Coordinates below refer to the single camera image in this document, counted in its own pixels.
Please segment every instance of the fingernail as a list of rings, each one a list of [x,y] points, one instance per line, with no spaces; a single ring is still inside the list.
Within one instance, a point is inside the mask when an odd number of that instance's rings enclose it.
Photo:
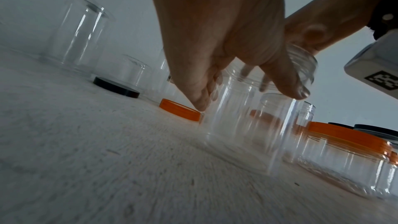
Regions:
[[[308,98],[310,95],[311,95],[310,91],[305,86],[302,86],[300,91],[300,96],[303,99],[305,99]]]

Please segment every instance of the orange lid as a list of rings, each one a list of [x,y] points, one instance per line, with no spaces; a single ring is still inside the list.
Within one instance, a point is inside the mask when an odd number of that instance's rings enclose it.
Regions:
[[[191,108],[188,108],[182,104],[167,100],[167,99],[162,99],[160,102],[159,107],[164,109],[167,112],[170,112],[171,114],[175,114],[176,116],[192,120],[195,122],[198,122],[200,119],[201,113],[197,110],[193,110]]]
[[[398,165],[398,154],[396,152],[391,152],[390,162],[394,165]]]
[[[330,142],[348,145],[357,149],[363,149],[359,148],[359,146],[362,146],[383,155],[389,155],[392,150],[390,142],[384,139],[333,124],[311,122],[308,131],[310,134],[317,133],[333,137],[334,139],[329,139]]]

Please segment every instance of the black lid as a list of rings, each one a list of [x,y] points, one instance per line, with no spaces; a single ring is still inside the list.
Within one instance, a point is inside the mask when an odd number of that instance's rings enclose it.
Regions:
[[[345,125],[345,124],[330,123],[330,122],[328,124],[336,125],[336,126],[340,126],[340,127],[344,127],[344,128],[349,128],[349,129],[354,129],[354,127],[349,126],[349,125]]]
[[[368,130],[368,131],[374,131],[378,133],[383,133],[386,135],[398,137],[398,131],[391,130],[391,129],[386,129],[386,128],[381,128],[377,126],[371,126],[371,125],[365,125],[365,124],[356,124],[354,125],[354,129],[362,129],[362,130]]]
[[[114,93],[125,95],[132,98],[138,98],[140,93],[132,88],[129,88],[125,85],[116,83],[114,81],[102,78],[102,77],[95,77],[93,83],[99,87],[102,87],[106,90],[112,91]]]

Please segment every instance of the textured white table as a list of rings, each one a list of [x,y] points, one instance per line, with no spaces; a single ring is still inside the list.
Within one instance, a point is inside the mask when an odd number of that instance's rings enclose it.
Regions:
[[[298,168],[253,175],[195,124],[0,53],[0,223],[397,223],[397,206]]]

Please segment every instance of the white surface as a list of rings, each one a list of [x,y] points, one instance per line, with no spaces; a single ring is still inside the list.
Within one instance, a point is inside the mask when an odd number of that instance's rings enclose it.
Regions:
[[[278,179],[203,151],[196,124],[0,51],[0,223],[397,223],[297,167]]]
[[[37,53],[57,24],[65,0],[0,0],[0,44]],[[150,66],[162,47],[152,0],[97,0],[117,19],[105,56],[127,53]],[[289,15],[311,0],[286,0]],[[318,73],[308,99],[317,107],[315,121],[372,124],[398,130],[398,101],[344,73],[343,66],[372,42],[371,32],[361,30],[320,53]]]

